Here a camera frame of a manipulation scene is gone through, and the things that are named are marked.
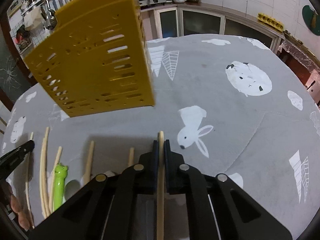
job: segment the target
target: green utensil handle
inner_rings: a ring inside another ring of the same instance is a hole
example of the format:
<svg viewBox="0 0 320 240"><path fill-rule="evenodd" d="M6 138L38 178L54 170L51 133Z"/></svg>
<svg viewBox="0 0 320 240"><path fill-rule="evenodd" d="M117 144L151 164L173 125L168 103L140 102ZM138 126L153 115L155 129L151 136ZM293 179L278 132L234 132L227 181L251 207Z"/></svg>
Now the green utensil handle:
<svg viewBox="0 0 320 240"><path fill-rule="evenodd" d="M53 210L57 210L63 201L64 194L64 180L68 175L68 166L60 163L54 170L54 187L53 187Z"/></svg>

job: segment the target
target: gray tablecloth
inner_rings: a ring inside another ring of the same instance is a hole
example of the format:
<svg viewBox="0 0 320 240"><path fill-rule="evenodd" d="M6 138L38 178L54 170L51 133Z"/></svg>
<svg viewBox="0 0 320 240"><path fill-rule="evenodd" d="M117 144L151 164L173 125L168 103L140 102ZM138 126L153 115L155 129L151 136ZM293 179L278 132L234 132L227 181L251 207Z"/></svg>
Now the gray tablecloth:
<svg viewBox="0 0 320 240"><path fill-rule="evenodd" d="M66 183L74 188L82 183L91 140L96 142L92 173L121 173L129 148L135 147L137 161L163 130L186 163L204 174L231 176L296 239L320 206L320 112L299 79L262 43L243 37L190 35L148 46L154 107L68 118L39 84L16 102L2 154L35 133L30 181L35 224L43 220L38 185L45 127L51 128L48 171L63 146ZM24 176L21 165L9 181L25 206ZM166 205L172 220L166 239L187 238L187 229L174 228L178 214L186 215L184 199L168 199ZM174 206L178 211L170 213Z"/></svg>

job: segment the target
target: yellow egg carton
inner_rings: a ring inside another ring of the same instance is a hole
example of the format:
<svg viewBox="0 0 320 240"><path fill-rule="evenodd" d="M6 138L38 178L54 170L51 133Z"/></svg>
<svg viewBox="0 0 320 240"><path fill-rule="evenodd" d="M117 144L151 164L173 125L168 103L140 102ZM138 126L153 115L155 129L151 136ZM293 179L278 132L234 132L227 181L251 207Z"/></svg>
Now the yellow egg carton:
<svg viewBox="0 0 320 240"><path fill-rule="evenodd" d="M270 16L264 14L264 13L258 13L258 20L272 26L276 30L283 32L284 31L284 24L282 22L277 21L274 18L271 18Z"/></svg>
<svg viewBox="0 0 320 240"><path fill-rule="evenodd" d="M155 104L136 0L72 0L56 18L25 62L70 117Z"/></svg>

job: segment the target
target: rabbit ear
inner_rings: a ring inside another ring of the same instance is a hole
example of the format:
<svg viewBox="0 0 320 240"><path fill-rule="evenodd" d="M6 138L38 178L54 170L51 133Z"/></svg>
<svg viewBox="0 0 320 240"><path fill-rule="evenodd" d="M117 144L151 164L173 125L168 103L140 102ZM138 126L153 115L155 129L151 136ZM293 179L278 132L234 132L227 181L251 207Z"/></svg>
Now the rabbit ear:
<svg viewBox="0 0 320 240"><path fill-rule="evenodd" d="M204 136L204 135L208 134L209 132L211 132L212 129L213 129L212 125L206 125L198 130L198 136L199 137Z"/></svg>
<svg viewBox="0 0 320 240"><path fill-rule="evenodd" d="M200 152L209 158L209 153L207 147L204 145L204 142L201 139L196 140L196 145L198 146Z"/></svg>

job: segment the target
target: rabbit print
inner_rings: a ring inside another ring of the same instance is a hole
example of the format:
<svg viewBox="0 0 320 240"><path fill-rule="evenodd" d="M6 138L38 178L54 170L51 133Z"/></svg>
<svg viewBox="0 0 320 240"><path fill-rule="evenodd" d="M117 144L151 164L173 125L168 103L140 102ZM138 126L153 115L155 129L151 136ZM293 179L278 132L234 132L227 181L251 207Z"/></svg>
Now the rabbit print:
<svg viewBox="0 0 320 240"><path fill-rule="evenodd" d="M209 158L208 149L200 137L208 134L213 129L213 126L206 125L199 129L202 118L207 116L207 112L199 106L190 106L180 109L179 113L185 125L178 133L180 148L185 149L196 143L200 152Z"/></svg>

